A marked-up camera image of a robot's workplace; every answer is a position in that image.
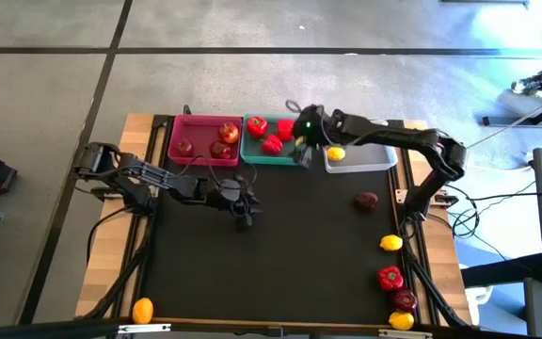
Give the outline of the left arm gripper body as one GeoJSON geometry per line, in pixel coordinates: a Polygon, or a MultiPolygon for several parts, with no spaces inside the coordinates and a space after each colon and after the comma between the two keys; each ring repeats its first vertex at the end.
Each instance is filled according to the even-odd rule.
{"type": "Polygon", "coordinates": [[[235,217],[250,215],[248,185],[249,181],[241,175],[213,181],[207,186],[206,205],[219,211],[231,212],[235,217]]]}

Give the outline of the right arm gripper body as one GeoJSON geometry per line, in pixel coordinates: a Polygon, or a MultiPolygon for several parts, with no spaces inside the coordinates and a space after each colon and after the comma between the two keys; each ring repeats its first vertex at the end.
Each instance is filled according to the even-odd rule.
{"type": "Polygon", "coordinates": [[[297,145],[312,148],[340,146],[341,143],[330,133],[331,118],[322,105],[309,105],[297,112],[292,135],[297,145]]]}

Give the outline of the red bell pepper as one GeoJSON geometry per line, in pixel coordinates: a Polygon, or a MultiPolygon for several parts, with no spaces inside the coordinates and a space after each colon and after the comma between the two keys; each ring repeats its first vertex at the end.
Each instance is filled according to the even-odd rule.
{"type": "Polygon", "coordinates": [[[293,127],[295,121],[291,119],[279,119],[277,121],[277,137],[282,142],[289,142],[294,139],[293,127]]]}
{"type": "Polygon", "coordinates": [[[268,122],[261,116],[252,116],[247,120],[247,132],[253,138],[262,138],[268,129],[268,122]]]}
{"type": "Polygon", "coordinates": [[[387,266],[377,272],[377,280],[383,291],[395,291],[403,287],[404,278],[398,266],[387,266]]]}
{"type": "Polygon", "coordinates": [[[282,152],[283,143],[276,135],[267,135],[261,145],[264,154],[277,156],[282,152]]]}

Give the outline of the dark red apple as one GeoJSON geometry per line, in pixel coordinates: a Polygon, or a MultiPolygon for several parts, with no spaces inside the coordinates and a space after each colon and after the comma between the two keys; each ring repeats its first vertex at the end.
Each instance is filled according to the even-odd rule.
{"type": "Polygon", "coordinates": [[[377,207],[378,197],[374,192],[361,191],[354,199],[354,205],[363,212],[373,213],[377,207]]]}
{"type": "Polygon", "coordinates": [[[193,157],[194,156],[194,144],[188,138],[181,138],[174,145],[174,150],[178,157],[193,157]]]}
{"type": "Polygon", "coordinates": [[[412,314],[417,306],[418,300],[413,292],[407,288],[401,288],[391,295],[392,306],[399,312],[412,314]]]}
{"type": "Polygon", "coordinates": [[[209,152],[214,159],[227,160],[232,158],[231,145],[221,141],[214,141],[209,146],[209,152]]]}

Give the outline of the bright red apple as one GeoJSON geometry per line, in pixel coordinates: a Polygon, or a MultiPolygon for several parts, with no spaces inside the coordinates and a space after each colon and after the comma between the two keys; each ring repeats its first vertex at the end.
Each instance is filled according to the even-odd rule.
{"type": "Polygon", "coordinates": [[[218,127],[217,133],[219,140],[226,144],[234,144],[240,137],[239,128],[230,121],[223,122],[218,127]]]}

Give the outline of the orange yellow lemon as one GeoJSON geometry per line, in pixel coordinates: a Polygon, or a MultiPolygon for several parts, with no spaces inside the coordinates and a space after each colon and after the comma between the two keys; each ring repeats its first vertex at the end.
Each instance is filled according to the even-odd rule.
{"type": "Polygon", "coordinates": [[[153,317],[153,303],[148,298],[137,300],[132,309],[132,319],[135,324],[149,324],[153,317]]]}

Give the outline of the teal plastic basket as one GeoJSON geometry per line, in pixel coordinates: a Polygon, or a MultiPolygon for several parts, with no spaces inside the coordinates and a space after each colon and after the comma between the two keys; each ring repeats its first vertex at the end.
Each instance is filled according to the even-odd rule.
{"type": "MultiPolygon", "coordinates": [[[[291,157],[291,152],[295,149],[295,142],[283,142],[282,151],[278,155],[270,155],[263,152],[263,141],[265,137],[255,138],[247,130],[248,122],[256,117],[256,114],[246,114],[243,118],[242,140],[240,144],[240,155],[242,159],[251,164],[260,165],[277,165],[277,166],[295,166],[294,159],[291,157]]],[[[296,115],[262,115],[262,118],[267,121],[267,135],[275,135],[278,131],[278,121],[292,120],[296,115]]]]}

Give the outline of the black table mat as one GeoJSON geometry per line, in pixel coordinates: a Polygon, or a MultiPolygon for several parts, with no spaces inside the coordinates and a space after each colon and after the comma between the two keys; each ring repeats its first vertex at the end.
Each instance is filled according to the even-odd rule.
{"type": "Polygon", "coordinates": [[[260,214],[237,232],[232,214],[161,194],[140,293],[157,317],[384,325],[391,298],[377,272],[399,266],[379,247],[395,227],[385,171],[330,174],[241,165],[260,214]],[[354,199],[374,192],[373,213],[354,199]]]}

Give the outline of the white plastic basket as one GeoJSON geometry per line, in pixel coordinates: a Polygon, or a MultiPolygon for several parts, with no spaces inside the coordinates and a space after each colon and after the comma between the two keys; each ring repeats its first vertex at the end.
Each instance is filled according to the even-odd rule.
{"type": "Polygon", "coordinates": [[[325,167],[328,173],[351,173],[389,170],[398,163],[397,153],[392,146],[365,144],[342,146],[344,157],[334,160],[329,157],[331,147],[323,149],[325,167]]]}

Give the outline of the pink plastic basket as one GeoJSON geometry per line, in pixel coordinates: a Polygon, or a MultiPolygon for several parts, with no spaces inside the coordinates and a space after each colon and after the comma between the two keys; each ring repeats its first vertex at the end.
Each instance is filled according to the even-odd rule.
{"type": "Polygon", "coordinates": [[[194,162],[196,166],[235,167],[239,163],[239,148],[241,143],[243,118],[239,116],[216,116],[216,115],[180,115],[174,117],[167,149],[167,157],[178,165],[187,165],[194,156],[201,158],[194,162]],[[213,158],[210,153],[210,145],[220,141],[218,130],[225,122],[232,122],[238,128],[237,140],[230,144],[230,157],[227,159],[213,158]],[[182,156],[176,148],[176,144],[186,139],[193,146],[193,154],[182,156]]]}

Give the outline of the black floor beam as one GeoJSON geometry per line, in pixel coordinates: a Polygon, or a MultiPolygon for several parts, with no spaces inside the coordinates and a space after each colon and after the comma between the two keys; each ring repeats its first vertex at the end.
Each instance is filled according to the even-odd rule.
{"type": "Polygon", "coordinates": [[[519,283],[526,278],[542,281],[542,253],[461,268],[460,271],[466,288],[519,283]]]}

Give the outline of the silver metal bracket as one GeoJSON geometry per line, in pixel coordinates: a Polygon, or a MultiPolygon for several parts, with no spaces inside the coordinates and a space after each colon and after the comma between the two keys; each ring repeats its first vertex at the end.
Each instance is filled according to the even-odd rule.
{"type": "Polygon", "coordinates": [[[117,334],[135,334],[171,331],[170,324],[132,324],[120,325],[117,334]]]}
{"type": "Polygon", "coordinates": [[[380,330],[378,337],[383,339],[434,339],[431,332],[380,330]]]}

